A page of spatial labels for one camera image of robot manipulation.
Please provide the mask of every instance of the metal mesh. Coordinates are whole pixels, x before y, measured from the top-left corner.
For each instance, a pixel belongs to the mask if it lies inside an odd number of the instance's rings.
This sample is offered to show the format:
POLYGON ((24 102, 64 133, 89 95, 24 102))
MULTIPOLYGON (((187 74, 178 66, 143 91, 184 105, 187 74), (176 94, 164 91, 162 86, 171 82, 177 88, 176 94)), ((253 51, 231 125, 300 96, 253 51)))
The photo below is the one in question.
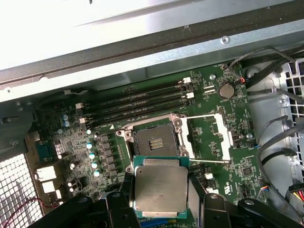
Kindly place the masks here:
MULTIPOLYGON (((0 162, 0 227, 30 198, 36 198, 36 193, 24 155, 0 162)), ((39 202, 31 201, 18 210, 6 227, 25 228, 41 217, 39 202)))
MULTIPOLYGON (((286 73, 286 85, 288 92, 298 95, 302 95, 302 88, 304 87, 304 75, 301 70, 303 68, 303 61, 304 59, 299 59, 297 61, 297 65, 289 63, 289 70, 290 72, 286 73)), ((290 109, 292 113, 292 119, 294 124, 296 124, 295 119, 297 117, 304 117, 304 104, 299 104, 293 99, 289 99, 290 102, 290 109)), ((301 151, 300 151, 300 145, 299 145, 299 138, 297 139, 297 149, 298 149, 298 156, 300 160, 300 164, 303 165, 302 157, 301 157, 301 151)))

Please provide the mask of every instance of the chip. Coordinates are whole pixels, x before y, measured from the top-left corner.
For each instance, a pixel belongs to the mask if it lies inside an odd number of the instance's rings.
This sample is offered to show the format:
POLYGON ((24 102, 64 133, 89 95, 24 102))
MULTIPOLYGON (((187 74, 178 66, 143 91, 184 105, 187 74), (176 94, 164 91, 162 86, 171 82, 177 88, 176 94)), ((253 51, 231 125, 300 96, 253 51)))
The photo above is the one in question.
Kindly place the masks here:
POLYGON ((171 123, 134 132, 137 154, 142 156, 179 156, 171 123))
POLYGON ((249 176, 252 174, 251 167, 243 168, 243 176, 249 176))

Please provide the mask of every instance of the green circuit board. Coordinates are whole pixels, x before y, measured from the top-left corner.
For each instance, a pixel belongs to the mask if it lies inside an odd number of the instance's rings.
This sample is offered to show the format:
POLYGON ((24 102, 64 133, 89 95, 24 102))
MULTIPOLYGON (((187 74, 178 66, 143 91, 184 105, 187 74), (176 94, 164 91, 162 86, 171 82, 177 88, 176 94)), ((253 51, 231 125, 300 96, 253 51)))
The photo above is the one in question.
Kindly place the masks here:
MULTIPOLYGON (((208 168, 213 174, 213 179, 206 181, 205 187, 218 191, 219 194, 226 197, 231 203, 237 204, 237 201, 244 197, 256 198, 261 188, 260 172, 255 160, 257 152, 254 137, 254 129, 251 121, 248 107, 246 86, 237 80, 233 75, 225 71, 226 65, 220 64, 181 72, 173 75, 163 76, 136 84, 126 85, 113 89, 108 89, 95 93, 94 95, 80 95, 61 102, 48 104, 37 110, 38 121, 33 130, 38 130, 42 143, 51 143, 54 146, 53 158, 57 159, 56 152, 61 150, 67 154, 62 159, 66 166, 65 177, 68 181, 71 178, 80 179, 85 177, 83 188, 73 194, 84 194, 98 199, 100 195, 109 189, 117 189, 119 183, 123 181, 126 168, 131 161, 128 155, 127 146, 123 137, 117 136, 117 131, 126 124, 147 120, 153 117, 166 114, 184 114, 188 117, 207 114, 221 114, 224 125, 232 133, 235 141, 229 149, 231 161, 229 164, 208 163, 208 168), (185 102, 185 99, 173 99, 174 96, 159 95, 159 91, 146 92, 151 88, 161 88, 164 94, 169 94, 172 88, 166 88, 164 85, 173 85, 174 82, 190 78, 190 89, 194 97, 185 102), (229 99, 223 96, 231 93, 229 99), (140 107, 138 113, 134 109, 128 111, 130 106, 114 107, 115 102, 119 104, 125 102, 130 96, 133 98, 144 97, 145 95, 155 98, 149 101, 143 101, 135 104, 140 107), (82 113, 84 116, 88 113, 86 128, 83 128, 79 119, 82 118, 77 112, 76 104, 82 103, 86 108, 82 113), (108 107, 102 111, 99 105, 108 107), (68 125, 62 116, 68 116, 68 125), (100 152, 103 150, 103 142, 97 141, 95 133, 107 135, 107 142, 111 145, 112 155, 115 160, 115 173, 108 169, 106 157, 100 152), (92 143, 93 147, 88 150, 86 145, 92 143), (96 156, 91 160, 88 156, 90 152, 95 152, 96 156), (72 161, 78 161, 73 170, 69 164, 72 161), (100 169, 100 175, 95 177, 91 164, 98 161, 97 169, 100 169)), ((176 94, 182 95, 187 92, 179 91, 176 94)), ((148 122, 134 127, 139 131, 145 128, 163 125, 167 120, 158 120, 148 122)), ((223 137, 218 133, 214 117, 203 117, 188 119, 190 132, 190 141, 193 151, 198 159, 221 160, 223 153, 221 142, 223 137)), ((266 201, 262 194, 261 201, 266 201)), ((179 219, 177 227, 188 227, 191 221, 179 219)))

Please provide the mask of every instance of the wire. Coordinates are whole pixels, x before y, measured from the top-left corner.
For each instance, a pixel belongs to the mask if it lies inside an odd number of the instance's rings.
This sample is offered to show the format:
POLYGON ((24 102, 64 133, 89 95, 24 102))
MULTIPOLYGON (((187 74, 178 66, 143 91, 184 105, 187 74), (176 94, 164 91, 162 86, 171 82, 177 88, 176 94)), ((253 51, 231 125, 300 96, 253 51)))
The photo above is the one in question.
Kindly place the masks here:
POLYGON ((264 133, 264 131, 266 130, 267 127, 269 127, 271 124, 273 124, 274 122, 276 121, 283 121, 283 120, 287 120, 288 119, 288 115, 283 115, 283 116, 280 116, 276 119, 273 119, 273 120, 270 120, 268 121, 263 127, 262 127, 262 132, 260 134, 260 136, 258 138, 256 138, 256 142, 257 144, 260 144, 260 140, 262 138, 262 135, 264 133))
POLYGON ((257 50, 251 51, 251 52, 249 52, 249 53, 247 53, 247 54, 244 54, 244 55, 240 56, 239 58, 235 59, 234 61, 232 61, 232 63, 231 63, 231 64, 229 65, 229 67, 227 68, 227 71, 230 72, 230 73, 232 73, 233 75, 235 75, 237 78, 241 78, 240 75, 238 75, 237 73, 234 72, 234 70, 232 69, 232 67, 233 67, 238 61, 240 61, 240 60, 242 60, 242 59, 244 59, 244 58, 246 58, 246 57, 248 57, 248 56, 250 56, 250 55, 252 55, 252 54, 254 54, 254 53, 256 53, 256 52, 259 52, 259 51, 262 51, 262 50, 267 50, 267 49, 270 49, 270 50, 272 50, 272 51, 278 53, 280 56, 286 58, 287 60, 289 60, 289 61, 295 63, 295 60, 294 60, 293 58, 291 58, 291 57, 288 56, 287 54, 285 54, 285 53, 279 51, 278 49, 276 49, 276 48, 274 48, 274 47, 262 47, 262 48, 259 48, 259 49, 257 49, 257 50))
POLYGON ((300 198, 302 199, 302 201, 304 201, 304 195, 301 191, 298 191, 299 195, 300 195, 300 198))
POLYGON ((295 195, 300 201, 303 202, 303 200, 301 199, 301 197, 300 197, 296 192, 294 192, 294 195, 295 195))
POLYGON ((265 165, 269 160, 271 160, 274 157, 280 156, 280 155, 284 155, 286 157, 287 156, 294 157, 297 155, 297 153, 290 148, 282 148, 280 151, 274 152, 274 153, 268 155, 267 157, 265 157, 262 160, 262 165, 265 165))
MULTIPOLYGON (((303 51, 303 49, 304 49, 304 46, 300 46, 300 47, 294 48, 292 50, 292 52, 289 51, 288 54, 291 55, 293 58, 302 57, 304 52, 301 52, 301 51, 303 51)), ((271 74, 276 69, 278 69, 281 65, 288 63, 288 62, 289 62, 289 60, 287 60, 285 58, 280 58, 280 59, 272 62, 270 65, 265 67, 263 70, 261 70, 260 72, 255 74, 255 76, 252 77, 248 83, 246 83, 246 88, 250 88, 250 87, 254 86, 256 83, 260 82, 265 77, 267 77, 269 74, 271 74)))
POLYGON ((10 217, 6 220, 6 223, 4 224, 3 228, 6 228, 10 225, 10 220, 12 220, 15 216, 15 214, 20 210, 22 209, 27 203, 31 202, 31 201, 40 201, 41 203, 41 206, 42 207, 45 207, 45 208, 56 208, 56 206, 45 206, 42 199, 40 198, 31 198, 31 199, 28 199, 27 201, 25 201, 23 204, 21 204, 11 215, 10 217))
POLYGON ((299 125, 293 126, 291 128, 289 128, 288 130, 276 135, 275 137, 271 138, 269 141, 267 141, 263 146, 261 146, 256 153, 256 160, 257 160, 257 164, 259 166, 259 169, 261 171, 262 177, 264 178, 264 180, 268 183, 269 188, 277 195, 277 197, 283 201, 285 203, 285 205, 288 205, 297 215, 298 218, 302 219, 302 216, 300 215, 300 213, 281 195, 281 193, 274 187, 273 183, 270 181, 270 179, 268 178, 264 166, 262 164, 261 161, 261 155, 262 153, 268 149, 270 146, 276 144, 277 142, 281 141, 282 139, 298 132, 299 130, 304 129, 304 123, 301 123, 299 125))
POLYGON ((258 192, 256 199, 258 199, 260 197, 260 195, 262 194, 263 191, 269 191, 269 187, 268 186, 264 186, 261 187, 260 191, 258 192))
POLYGON ((269 94, 269 93, 279 93, 279 94, 284 94, 288 96, 289 98, 295 100, 297 103, 303 104, 304 99, 294 95, 288 91, 285 91, 283 89, 276 89, 276 92, 273 92, 273 89, 263 89, 263 90, 258 90, 258 91, 252 91, 252 92, 247 92, 249 96, 254 96, 254 95, 262 95, 262 94, 269 94))

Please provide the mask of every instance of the screw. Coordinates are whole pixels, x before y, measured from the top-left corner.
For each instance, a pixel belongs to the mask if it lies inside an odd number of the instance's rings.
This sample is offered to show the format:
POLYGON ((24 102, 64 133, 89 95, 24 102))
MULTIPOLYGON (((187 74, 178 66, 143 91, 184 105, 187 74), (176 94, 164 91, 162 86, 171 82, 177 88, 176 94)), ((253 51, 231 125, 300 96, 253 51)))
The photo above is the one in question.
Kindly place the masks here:
POLYGON ((248 205, 254 205, 255 203, 251 200, 245 200, 245 203, 248 204, 248 205))
POLYGON ((248 134, 246 135, 246 138, 248 138, 248 139, 252 139, 252 138, 253 138, 252 133, 248 133, 248 134))
POLYGON ((19 140, 18 139, 15 139, 11 142, 11 145, 12 146, 17 146, 19 144, 19 140))
POLYGON ((180 120, 177 120, 177 121, 174 121, 174 126, 180 126, 181 125, 181 121, 180 120))
POLYGON ((214 80, 214 79, 216 79, 217 77, 216 77, 215 75, 210 75, 209 78, 210 78, 210 80, 214 80))
POLYGON ((222 37, 222 39, 220 40, 220 42, 222 44, 228 44, 230 42, 230 38, 227 36, 222 37))
POLYGON ((218 195, 216 195, 216 194, 211 194, 211 195, 210 195, 210 198, 211 198, 211 199, 218 199, 218 198, 219 198, 219 196, 218 196, 218 195))

